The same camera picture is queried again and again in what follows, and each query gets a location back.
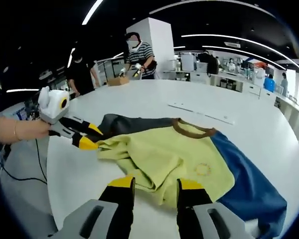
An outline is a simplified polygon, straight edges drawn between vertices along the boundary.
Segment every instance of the striped shirt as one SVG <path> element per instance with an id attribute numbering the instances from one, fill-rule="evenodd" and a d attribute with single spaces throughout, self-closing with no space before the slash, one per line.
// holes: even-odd
<path id="1" fill-rule="evenodd" d="M 137 63 L 144 65 L 146 60 L 151 56 L 154 56 L 151 45 L 149 45 L 147 42 L 143 42 L 137 51 L 129 53 L 129 56 L 126 59 L 126 63 L 132 64 L 132 70 L 136 70 L 135 65 Z M 155 69 L 152 70 L 145 69 L 142 76 L 149 76 L 154 74 L 154 72 Z"/>

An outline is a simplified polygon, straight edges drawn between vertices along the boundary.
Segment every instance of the white pillar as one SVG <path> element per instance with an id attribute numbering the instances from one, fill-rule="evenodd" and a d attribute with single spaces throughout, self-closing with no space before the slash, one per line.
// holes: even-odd
<path id="1" fill-rule="evenodd" d="M 127 28 L 126 32 L 137 32 L 142 41 L 152 46 L 157 62 L 156 72 L 160 79 L 167 79 L 168 74 L 164 74 L 163 71 L 170 70 L 170 60 L 174 59 L 171 25 L 153 18 L 146 18 Z"/>

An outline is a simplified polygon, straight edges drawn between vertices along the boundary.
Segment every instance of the black shirt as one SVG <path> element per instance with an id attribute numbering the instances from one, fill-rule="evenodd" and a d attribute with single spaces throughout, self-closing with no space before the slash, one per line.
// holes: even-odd
<path id="1" fill-rule="evenodd" d="M 67 69 L 66 78 L 74 80 L 75 87 L 81 95 L 94 90 L 90 72 L 94 64 L 93 61 L 87 62 L 82 59 L 80 63 L 72 62 Z"/>

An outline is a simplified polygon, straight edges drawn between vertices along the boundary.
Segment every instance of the black cable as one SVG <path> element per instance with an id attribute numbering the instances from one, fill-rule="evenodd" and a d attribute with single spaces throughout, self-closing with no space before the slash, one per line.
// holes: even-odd
<path id="1" fill-rule="evenodd" d="M 38 178 L 16 178 L 16 177 L 13 177 L 11 174 L 9 174 L 9 172 L 5 169 L 5 167 L 3 166 L 3 164 L 1 162 L 0 162 L 0 165 L 3 168 L 3 170 L 7 173 L 7 175 L 9 175 L 14 180 L 17 180 L 17 181 L 38 180 L 38 181 L 40 181 L 40 182 L 42 182 L 42 183 L 44 183 L 44 184 L 47 185 L 46 182 L 44 182 L 43 180 L 38 179 Z"/>
<path id="2" fill-rule="evenodd" d="M 46 176 L 44 175 L 44 172 L 43 172 L 43 169 L 42 169 L 42 166 L 41 166 L 41 160 L 40 160 L 40 154 L 39 154 L 39 146 L 38 146 L 38 140 L 37 139 L 35 139 L 35 143 L 36 143 L 36 150 L 38 151 L 38 160 L 39 160 L 39 165 L 40 165 L 40 168 L 41 168 L 42 175 L 44 176 L 44 179 L 46 181 L 48 181 L 46 179 Z"/>

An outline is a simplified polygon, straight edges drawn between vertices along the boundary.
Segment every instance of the white table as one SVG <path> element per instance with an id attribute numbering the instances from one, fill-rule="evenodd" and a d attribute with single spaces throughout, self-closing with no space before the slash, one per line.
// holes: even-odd
<path id="1" fill-rule="evenodd" d="M 167 106 L 172 101 L 217 109 L 234 125 Z M 236 144 L 277 188 L 288 203 L 284 230 L 299 212 L 299 144 L 286 118 L 276 108 L 219 87 L 169 80 L 132 81 L 101 87 L 71 101 L 70 111 L 99 124 L 105 114 L 127 117 L 181 117 L 215 127 Z M 47 157 L 48 192 L 56 225 L 90 199 L 98 199 L 113 179 L 124 176 L 115 163 L 97 159 L 63 137 L 50 138 Z M 153 205 L 136 191 L 131 239 L 177 239 L 176 210 Z"/>

